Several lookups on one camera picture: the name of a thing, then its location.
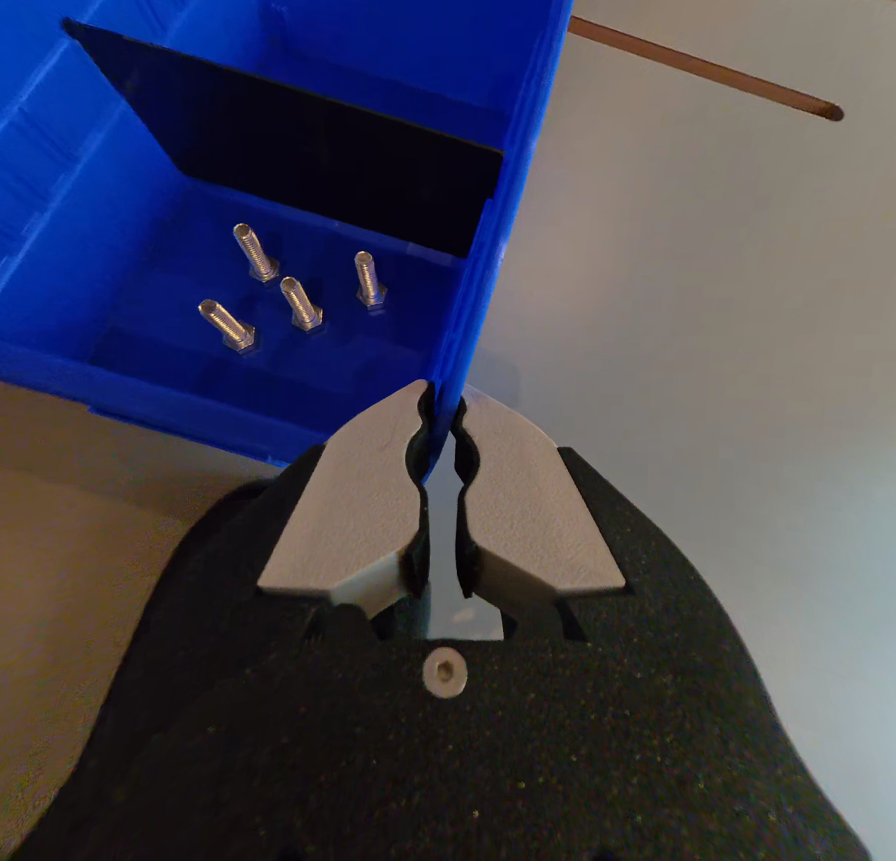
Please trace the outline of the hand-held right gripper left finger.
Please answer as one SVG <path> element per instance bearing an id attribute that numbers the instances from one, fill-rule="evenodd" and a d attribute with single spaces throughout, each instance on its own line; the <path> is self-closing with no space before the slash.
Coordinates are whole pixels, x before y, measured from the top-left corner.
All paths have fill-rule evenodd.
<path id="1" fill-rule="evenodd" d="M 413 381 L 325 443 L 258 579 L 264 592 L 351 605 L 370 618 L 424 597 L 434 395 L 431 382 Z"/>

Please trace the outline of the silver hex bolt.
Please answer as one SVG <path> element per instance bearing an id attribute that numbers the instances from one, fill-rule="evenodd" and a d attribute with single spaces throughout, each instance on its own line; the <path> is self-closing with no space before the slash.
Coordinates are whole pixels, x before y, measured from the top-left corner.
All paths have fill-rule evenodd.
<path id="1" fill-rule="evenodd" d="M 375 260 L 368 251 L 359 251 L 354 257 L 357 272 L 357 298 L 368 310 L 380 309 L 384 306 L 387 293 L 375 269 Z"/>
<path id="2" fill-rule="evenodd" d="M 212 299 L 202 301 L 197 309 L 203 319 L 218 331 L 224 346 L 239 354 L 254 350 L 256 341 L 253 326 L 238 320 Z"/>
<path id="3" fill-rule="evenodd" d="M 291 323 L 294 327 L 306 333 L 322 327 L 322 308 L 309 299 L 296 278 L 285 276 L 280 282 L 280 290 L 292 311 Z"/>
<path id="4" fill-rule="evenodd" d="M 249 264 L 249 274 L 253 279 L 270 284 L 280 278 L 280 264 L 263 249 L 255 230 L 248 224 L 234 225 L 232 234 Z"/>

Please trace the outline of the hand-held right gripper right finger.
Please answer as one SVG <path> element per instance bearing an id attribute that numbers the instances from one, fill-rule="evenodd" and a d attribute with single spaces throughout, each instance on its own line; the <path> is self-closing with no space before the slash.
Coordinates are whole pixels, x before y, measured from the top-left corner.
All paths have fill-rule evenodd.
<path id="1" fill-rule="evenodd" d="M 569 599 L 625 590 L 625 577 L 558 445 L 515 410 L 466 386 L 452 425 L 455 562 L 465 597 L 511 620 L 560 618 Z"/>

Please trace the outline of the blue plastic bin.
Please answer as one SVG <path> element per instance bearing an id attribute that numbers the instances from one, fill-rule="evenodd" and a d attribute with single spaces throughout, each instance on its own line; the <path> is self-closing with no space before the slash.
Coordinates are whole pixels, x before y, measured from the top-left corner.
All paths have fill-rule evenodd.
<path id="1" fill-rule="evenodd" d="M 2 382 L 287 465 L 413 381 L 442 445 L 461 398 L 573 0 L 2 0 Z M 179 172 L 70 17 L 500 150 L 469 255 Z M 262 284 L 245 223 L 280 264 Z M 357 298 L 368 251 L 387 293 Z M 322 327 L 291 323 L 292 276 Z M 255 329 L 239 354 L 198 312 Z"/>

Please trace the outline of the black bin divider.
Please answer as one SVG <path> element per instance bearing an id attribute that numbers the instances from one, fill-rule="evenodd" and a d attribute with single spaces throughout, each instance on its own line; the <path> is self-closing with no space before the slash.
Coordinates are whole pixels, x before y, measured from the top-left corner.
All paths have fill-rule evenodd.
<path id="1" fill-rule="evenodd" d="M 66 17 L 185 176 L 464 258 L 502 151 Z"/>

